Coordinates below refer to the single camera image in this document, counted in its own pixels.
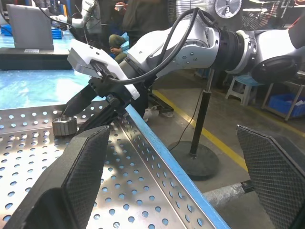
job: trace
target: concrete floor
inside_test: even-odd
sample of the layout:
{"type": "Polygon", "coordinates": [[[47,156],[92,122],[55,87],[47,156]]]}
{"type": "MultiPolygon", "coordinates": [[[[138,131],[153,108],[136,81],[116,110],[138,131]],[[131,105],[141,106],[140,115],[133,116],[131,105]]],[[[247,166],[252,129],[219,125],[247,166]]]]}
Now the concrete floor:
{"type": "MultiPolygon", "coordinates": [[[[199,88],[167,89],[159,90],[159,92],[192,117],[200,90],[199,88]]],[[[238,124],[253,127],[258,130],[271,130],[289,136],[297,146],[305,150],[303,136],[254,113],[247,107],[240,106],[240,101],[238,100],[225,100],[224,96],[225,94],[217,91],[213,92],[204,127],[238,155],[243,157],[236,136],[236,126],[238,124]]],[[[163,143],[169,146],[171,143],[178,141],[187,122],[177,113],[174,113],[172,118],[159,115],[156,118],[150,119],[148,125],[163,143]]],[[[182,140],[191,141],[193,131],[194,128],[190,125],[185,131],[182,140]]],[[[242,167],[236,164],[227,154],[212,144],[203,135],[201,136],[200,143],[213,150],[220,160],[220,170],[214,177],[205,181],[195,181],[195,184],[202,192],[249,179],[248,173],[242,167]]],[[[218,212],[233,229],[274,228],[254,192],[230,202],[225,207],[218,209],[218,212]]]]}

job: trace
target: industrial fan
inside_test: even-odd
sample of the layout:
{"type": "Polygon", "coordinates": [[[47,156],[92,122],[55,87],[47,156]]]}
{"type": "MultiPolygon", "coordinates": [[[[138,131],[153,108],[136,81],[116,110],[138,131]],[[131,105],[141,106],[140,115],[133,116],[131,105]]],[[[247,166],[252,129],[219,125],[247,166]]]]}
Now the industrial fan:
{"type": "Polygon", "coordinates": [[[168,0],[169,21],[188,9],[199,7],[211,14],[219,27],[230,31],[280,29],[285,6],[293,0],[168,0]]]}

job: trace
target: laptop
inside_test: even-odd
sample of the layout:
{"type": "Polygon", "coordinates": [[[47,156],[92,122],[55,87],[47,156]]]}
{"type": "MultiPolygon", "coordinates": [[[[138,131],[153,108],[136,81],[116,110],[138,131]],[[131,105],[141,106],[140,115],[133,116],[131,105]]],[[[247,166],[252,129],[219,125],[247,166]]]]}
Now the laptop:
{"type": "MultiPolygon", "coordinates": [[[[51,21],[39,8],[7,4],[15,48],[25,52],[54,50],[51,21]]],[[[47,15],[49,10],[42,8],[47,15]]]]}

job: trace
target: blue plastic crate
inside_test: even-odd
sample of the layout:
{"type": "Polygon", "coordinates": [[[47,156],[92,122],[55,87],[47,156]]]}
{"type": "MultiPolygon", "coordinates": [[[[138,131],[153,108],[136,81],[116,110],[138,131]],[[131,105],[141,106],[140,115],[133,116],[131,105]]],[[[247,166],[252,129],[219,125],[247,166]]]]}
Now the blue plastic crate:
{"type": "MultiPolygon", "coordinates": [[[[291,107],[291,102],[295,99],[294,94],[279,94],[270,97],[269,107],[273,108],[283,114],[287,114],[291,107]]],[[[302,100],[305,101],[305,97],[299,97],[298,102],[302,100]]],[[[305,115],[305,104],[295,106],[292,110],[291,117],[298,117],[305,115]]]]}
{"type": "MultiPolygon", "coordinates": [[[[10,25],[2,25],[2,27],[4,27],[5,29],[7,29],[8,31],[11,31],[11,26],[10,25]]],[[[1,28],[1,34],[3,34],[4,36],[10,36],[11,34],[9,32],[7,32],[6,30],[1,28]]],[[[53,39],[62,39],[62,32],[60,29],[52,29],[52,37],[53,39]]]]}

